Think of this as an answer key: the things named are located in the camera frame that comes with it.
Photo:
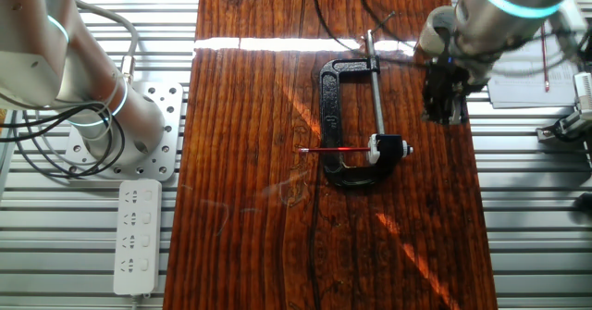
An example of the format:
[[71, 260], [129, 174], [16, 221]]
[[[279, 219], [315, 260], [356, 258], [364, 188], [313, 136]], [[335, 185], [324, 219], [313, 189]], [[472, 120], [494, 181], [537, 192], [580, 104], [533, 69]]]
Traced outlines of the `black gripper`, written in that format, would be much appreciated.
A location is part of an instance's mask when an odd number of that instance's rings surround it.
[[467, 122], [465, 95], [480, 92], [484, 88], [484, 83], [482, 81], [470, 83], [469, 71], [460, 67], [452, 56], [435, 57], [425, 64], [427, 68], [422, 120], [441, 123], [443, 116], [439, 99], [448, 98], [445, 102], [443, 122], [446, 125], [465, 124]]

